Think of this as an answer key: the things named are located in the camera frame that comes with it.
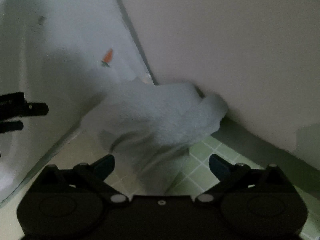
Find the pale blue carrot-print sheet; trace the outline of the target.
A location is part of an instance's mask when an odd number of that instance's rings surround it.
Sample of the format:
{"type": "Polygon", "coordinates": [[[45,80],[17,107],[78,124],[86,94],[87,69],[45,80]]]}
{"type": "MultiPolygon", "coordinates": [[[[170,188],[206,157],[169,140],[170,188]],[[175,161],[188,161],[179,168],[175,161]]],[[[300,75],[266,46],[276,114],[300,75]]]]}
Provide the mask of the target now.
{"type": "Polygon", "coordinates": [[[1,201],[34,175],[81,118],[124,80],[152,83],[121,0],[1,0],[1,93],[44,102],[1,135],[1,201]]]}

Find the grey zip hoodie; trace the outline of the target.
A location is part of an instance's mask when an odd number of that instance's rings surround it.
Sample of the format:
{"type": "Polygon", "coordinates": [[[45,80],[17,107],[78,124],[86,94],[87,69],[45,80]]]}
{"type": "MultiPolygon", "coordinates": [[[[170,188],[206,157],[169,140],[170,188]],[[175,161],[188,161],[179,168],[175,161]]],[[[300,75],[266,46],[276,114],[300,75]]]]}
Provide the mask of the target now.
{"type": "Polygon", "coordinates": [[[115,86],[81,126],[146,194],[161,196],[187,161],[188,148],[218,131],[227,112],[221,96],[200,95],[192,83],[134,80],[115,86]]]}

